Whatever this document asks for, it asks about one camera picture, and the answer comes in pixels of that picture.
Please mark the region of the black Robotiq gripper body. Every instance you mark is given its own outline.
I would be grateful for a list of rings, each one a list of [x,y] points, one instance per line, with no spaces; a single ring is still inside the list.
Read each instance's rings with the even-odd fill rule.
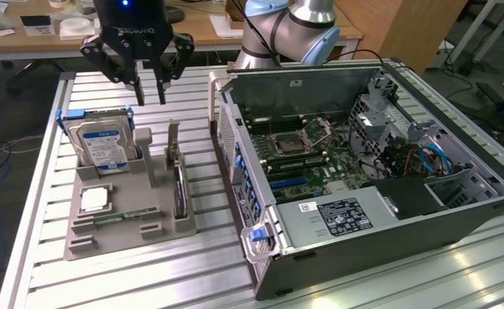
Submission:
[[[126,59],[150,60],[163,55],[174,31],[162,0],[95,1],[103,42]]]

